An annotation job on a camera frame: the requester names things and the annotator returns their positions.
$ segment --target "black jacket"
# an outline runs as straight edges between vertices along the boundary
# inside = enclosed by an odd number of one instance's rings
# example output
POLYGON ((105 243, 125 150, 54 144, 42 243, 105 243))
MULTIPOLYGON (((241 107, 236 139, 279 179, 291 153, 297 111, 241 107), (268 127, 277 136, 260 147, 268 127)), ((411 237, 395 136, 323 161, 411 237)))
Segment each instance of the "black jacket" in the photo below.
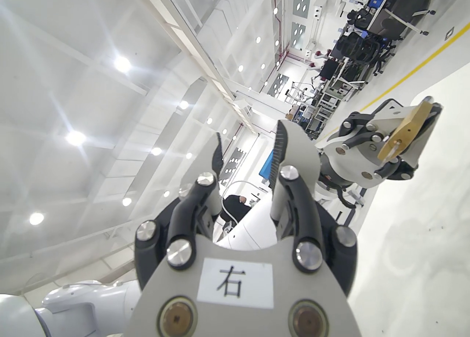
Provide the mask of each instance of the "black jacket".
MULTIPOLYGON (((235 196, 234 194, 224 199, 224 207, 238 222, 240 222, 251 209, 250 206, 246 206, 244 203, 240 202, 240 196, 235 196)), ((223 209, 220 213, 220 217, 223 221, 233 221, 223 209)))

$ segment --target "person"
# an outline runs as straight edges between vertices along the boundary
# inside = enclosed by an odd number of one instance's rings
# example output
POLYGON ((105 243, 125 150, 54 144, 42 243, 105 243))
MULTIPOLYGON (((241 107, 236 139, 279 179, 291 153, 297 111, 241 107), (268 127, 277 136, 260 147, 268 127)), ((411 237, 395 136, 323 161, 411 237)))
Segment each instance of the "person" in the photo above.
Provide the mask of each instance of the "person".
MULTIPOLYGON (((234 194, 231 194, 227 198, 224 199, 224 207, 225 209, 233 216, 237 222, 240 222, 243 217, 250 211, 251 207, 245 205, 246 198, 243 196, 236 196, 234 194)), ((225 210, 222 209, 222 212, 220 212, 220 217, 225 221, 226 223, 229 223, 230 221, 233 221, 233 219, 225 212, 225 210)))

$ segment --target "yellow floor line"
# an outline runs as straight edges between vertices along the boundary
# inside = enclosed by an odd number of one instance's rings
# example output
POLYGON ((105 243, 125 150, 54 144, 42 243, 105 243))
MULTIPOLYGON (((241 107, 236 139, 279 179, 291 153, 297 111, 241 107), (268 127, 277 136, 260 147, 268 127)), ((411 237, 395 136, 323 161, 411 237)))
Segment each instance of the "yellow floor line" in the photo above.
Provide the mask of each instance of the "yellow floor line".
MULTIPOLYGON (((382 97, 390 93, 392 90, 394 90, 398 85, 401 85, 404 83, 408 78, 410 78, 413 74, 415 74, 418 70, 423 68, 425 65, 427 65, 430 61, 432 61, 434 58, 436 58, 440 53, 442 53, 445 49, 447 49, 452 43, 454 43, 457 39, 459 39, 463 34, 465 34, 468 30, 470 29, 470 22, 467 23, 458 33, 456 33, 452 38, 450 38, 446 43, 444 43, 440 48, 438 48, 435 52, 433 52, 428 58, 426 58, 423 62, 421 62, 416 68, 414 68, 411 72, 409 72, 407 75, 405 75, 401 80, 396 82, 394 85, 392 85, 389 89, 387 89, 385 92, 383 92, 381 95, 373 99, 369 104, 367 104, 365 107, 363 107, 360 112, 364 111, 365 109, 369 108, 372 104, 380 100, 382 97)), ((324 138, 330 136, 332 133, 336 132, 339 129, 339 127, 336 127, 334 130, 328 132, 326 135, 324 135, 318 142, 322 141, 324 138)))

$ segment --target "white label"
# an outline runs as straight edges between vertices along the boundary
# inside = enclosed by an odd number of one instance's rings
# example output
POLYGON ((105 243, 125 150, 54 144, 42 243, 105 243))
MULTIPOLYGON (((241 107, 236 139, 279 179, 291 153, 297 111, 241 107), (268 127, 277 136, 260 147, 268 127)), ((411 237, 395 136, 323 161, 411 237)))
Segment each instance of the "white label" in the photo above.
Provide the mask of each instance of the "white label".
POLYGON ((274 309, 272 264, 205 258, 198 301, 274 309))

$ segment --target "brass screw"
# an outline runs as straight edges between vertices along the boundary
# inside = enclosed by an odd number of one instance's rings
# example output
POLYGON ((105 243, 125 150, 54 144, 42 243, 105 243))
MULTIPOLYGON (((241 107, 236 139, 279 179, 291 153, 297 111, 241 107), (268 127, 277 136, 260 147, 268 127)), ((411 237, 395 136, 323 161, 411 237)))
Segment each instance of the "brass screw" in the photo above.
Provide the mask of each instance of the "brass screw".
POLYGON ((193 324, 193 312, 183 302, 171 304, 163 314, 163 332, 168 337, 186 336, 193 324))

